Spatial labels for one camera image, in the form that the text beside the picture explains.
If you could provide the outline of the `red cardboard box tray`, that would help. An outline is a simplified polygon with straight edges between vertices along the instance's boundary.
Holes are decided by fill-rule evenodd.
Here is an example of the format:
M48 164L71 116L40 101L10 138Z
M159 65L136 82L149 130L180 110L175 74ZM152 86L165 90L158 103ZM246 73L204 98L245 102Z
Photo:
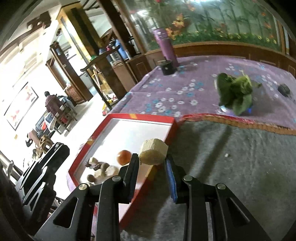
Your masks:
M87 161L105 162L120 169L126 166L133 153L139 154L144 141L151 138L169 144L178 128L173 117L134 113L109 114L88 140L82 144L68 173L70 190L87 182L94 170Z

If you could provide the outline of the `seated person in background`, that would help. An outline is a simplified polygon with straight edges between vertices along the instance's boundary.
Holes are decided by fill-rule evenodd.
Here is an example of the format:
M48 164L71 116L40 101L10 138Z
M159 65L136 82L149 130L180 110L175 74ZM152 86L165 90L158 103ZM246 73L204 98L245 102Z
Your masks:
M60 109L60 107L63 105L62 102L58 99L56 95L51 95L48 91L44 92L44 95L46 97L45 100L45 107L47 111L53 116L56 114L59 114L59 116L62 116L63 111Z

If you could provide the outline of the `green leafy vegetable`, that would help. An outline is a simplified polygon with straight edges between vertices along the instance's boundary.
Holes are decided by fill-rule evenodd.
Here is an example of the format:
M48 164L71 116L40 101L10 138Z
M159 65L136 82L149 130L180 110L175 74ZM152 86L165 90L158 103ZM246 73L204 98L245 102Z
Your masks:
M245 74L233 77L226 73L220 73L216 83L219 106L232 110L236 116L240 116L252 107L253 89L262 86L261 83L251 80Z

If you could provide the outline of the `purple floral tablecloth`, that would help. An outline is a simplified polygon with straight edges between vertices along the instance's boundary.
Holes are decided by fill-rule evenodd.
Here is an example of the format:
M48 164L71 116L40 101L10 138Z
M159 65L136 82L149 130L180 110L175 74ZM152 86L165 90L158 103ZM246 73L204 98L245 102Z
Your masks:
M253 89L252 107L240 116L218 104L216 80L222 72L233 77L246 74L262 84ZM173 75L163 75L160 68L145 75L109 114L161 115L176 122L195 118L295 136L295 104L279 93L281 83L295 88L295 78L274 66L225 56L185 57Z

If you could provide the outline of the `black car key fob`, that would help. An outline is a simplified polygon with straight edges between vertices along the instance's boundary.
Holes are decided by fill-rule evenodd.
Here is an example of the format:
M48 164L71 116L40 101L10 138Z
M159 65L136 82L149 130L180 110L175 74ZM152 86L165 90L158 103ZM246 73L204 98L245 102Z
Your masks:
M290 89L288 88L288 86L286 84L280 84L277 89L278 89L279 93L281 95L283 95L284 97L290 96Z

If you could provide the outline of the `small black cup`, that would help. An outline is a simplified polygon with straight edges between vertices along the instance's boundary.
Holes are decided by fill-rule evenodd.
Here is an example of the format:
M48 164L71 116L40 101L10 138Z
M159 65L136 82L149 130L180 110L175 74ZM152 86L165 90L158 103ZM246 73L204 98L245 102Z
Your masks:
M159 61L159 66L165 76L173 75L177 71L177 68L175 68L172 60L170 59L165 58L164 60Z

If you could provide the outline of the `blue thermos jug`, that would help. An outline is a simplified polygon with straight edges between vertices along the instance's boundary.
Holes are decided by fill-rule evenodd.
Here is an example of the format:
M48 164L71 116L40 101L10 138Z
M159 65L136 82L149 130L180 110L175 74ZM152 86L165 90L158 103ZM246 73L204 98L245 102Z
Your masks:
M115 49L117 46L119 46L119 49L111 54L111 58L114 61L120 61L121 58L123 60L127 60L128 56L127 56L126 52L124 51L124 49L118 39L112 40L108 44L108 47L110 50Z

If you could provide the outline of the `purple thermos bottle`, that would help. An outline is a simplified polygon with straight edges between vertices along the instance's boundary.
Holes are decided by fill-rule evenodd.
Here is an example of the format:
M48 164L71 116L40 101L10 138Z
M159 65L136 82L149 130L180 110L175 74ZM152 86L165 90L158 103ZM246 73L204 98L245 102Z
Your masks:
M169 38L167 31L163 28L158 28L158 29L153 30L153 33L154 33L154 37L156 39L156 42L160 46L163 56L167 60L171 60L172 65L175 68L179 67L179 63L177 61L177 57L174 53L174 49L171 44L171 39Z

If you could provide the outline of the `flower painted glass panel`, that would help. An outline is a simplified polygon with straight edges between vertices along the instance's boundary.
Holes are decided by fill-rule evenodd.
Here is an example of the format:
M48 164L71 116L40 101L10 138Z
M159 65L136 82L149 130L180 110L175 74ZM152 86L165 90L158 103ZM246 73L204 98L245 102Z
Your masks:
M242 42L289 50L288 33L258 1L112 1L147 51L159 48L153 31L162 28L173 45Z

